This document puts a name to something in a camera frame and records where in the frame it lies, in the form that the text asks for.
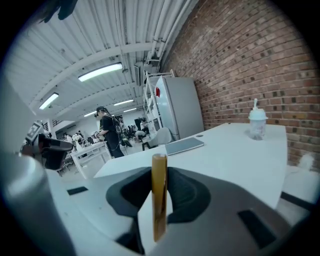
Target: white chair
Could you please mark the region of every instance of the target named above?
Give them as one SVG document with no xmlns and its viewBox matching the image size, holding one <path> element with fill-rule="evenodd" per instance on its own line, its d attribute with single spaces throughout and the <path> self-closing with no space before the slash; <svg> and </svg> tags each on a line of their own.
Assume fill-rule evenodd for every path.
<svg viewBox="0 0 320 256">
<path fill-rule="evenodd" d="M 158 145 L 168 144 L 172 140 L 170 130 L 167 127 L 160 128 L 153 139 L 142 143 L 142 151 L 145 151 L 145 146 L 147 146 L 148 149 L 153 149 Z"/>
</svg>

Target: white table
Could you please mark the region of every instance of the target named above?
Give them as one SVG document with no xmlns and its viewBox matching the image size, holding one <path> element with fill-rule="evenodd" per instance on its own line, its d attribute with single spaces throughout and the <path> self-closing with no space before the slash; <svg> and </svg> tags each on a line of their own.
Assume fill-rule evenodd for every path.
<svg viewBox="0 0 320 256">
<path fill-rule="evenodd" d="M 81 150 L 74 151 L 70 153 L 70 156 L 72 157 L 74 164 L 77 168 L 77 170 L 82 174 L 82 176 L 87 179 L 87 175 L 85 174 L 83 168 L 81 167 L 81 164 L 87 163 L 91 161 L 92 159 L 101 156 L 104 163 L 107 163 L 104 154 L 107 153 L 109 158 L 111 159 L 111 154 L 107 148 L 107 145 L 105 142 L 98 142 L 91 146 L 83 147 Z M 87 154 L 87 156 L 79 159 L 78 157 L 81 157 L 82 155 Z"/>
<path fill-rule="evenodd" d="M 287 166 L 286 129 L 267 125 L 264 140 L 257 141 L 247 136 L 249 127 L 247 123 L 225 123 L 201 132 L 203 136 L 197 139 L 204 146 L 169 156 L 168 167 L 232 182 L 275 209 Z M 164 145 L 109 160 L 94 177 L 151 166 L 152 155 L 159 153 L 167 153 Z"/>
</svg>

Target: white metal shelf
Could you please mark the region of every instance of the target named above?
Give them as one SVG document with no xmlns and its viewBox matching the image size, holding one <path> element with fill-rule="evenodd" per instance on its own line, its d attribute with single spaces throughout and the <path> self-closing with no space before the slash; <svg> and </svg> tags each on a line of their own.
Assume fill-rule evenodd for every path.
<svg viewBox="0 0 320 256">
<path fill-rule="evenodd" d="M 163 77 L 172 78 L 172 77 L 175 77 L 175 74 L 174 74 L 174 71 L 171 69 L 170 72 L 168 73 L 149 74 L 147 71 L 145 71 L 145 76 L 146 76 L 146 84 L 143 87 L 143 96 L 142 96 L 144 113 L 148 122 L 152 122 L 153 127 L 155 126 L 154 120 L 157 120 L 160 128 L 162 128 L 160 113 L 157 107 L 154 90 L 156 88 L 156 83 L 159 77 L 163 76 Z"/>
</svg>

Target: floor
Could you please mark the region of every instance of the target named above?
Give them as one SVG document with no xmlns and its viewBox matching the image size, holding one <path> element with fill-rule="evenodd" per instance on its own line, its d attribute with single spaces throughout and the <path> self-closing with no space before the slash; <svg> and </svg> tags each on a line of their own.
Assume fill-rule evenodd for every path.
<svg viewBox="0 0 320 256">
<path fill-rule="evenodd" d="M 149 141 L 150 138 L 147 136 L 146 138 L 143 139 L 143 142 Z M 125 146 L 120 146 L 121 151 L 125 156 L 127 155 L 132 155 L 137 152 L 142 151 L 142 142 L 135 143 L 134 140 L 130 140 L 130 143 L 132 147 L 125 147 Z M 105 160 L 108 161 L 110 158 L 105 154 Z M 88 178 L 93 178 L 96 173 L 101 169 L 101 167 L 104 165 L 104 162 L 101 157 L 96 157 L 94 160 L 87 162 L 83 166 L 83 170 L 87 174 Z M 68 168 L 64 168 L 63 171 L 61 172 L 61 179 L 63 182 L 73 182 L 73 181 L 79 181 L 83 180 L 83 176 L 81 175 L 80 172 L 78 172 L 76 166 L 74 164 L 68 165 Z"/>
</svg>

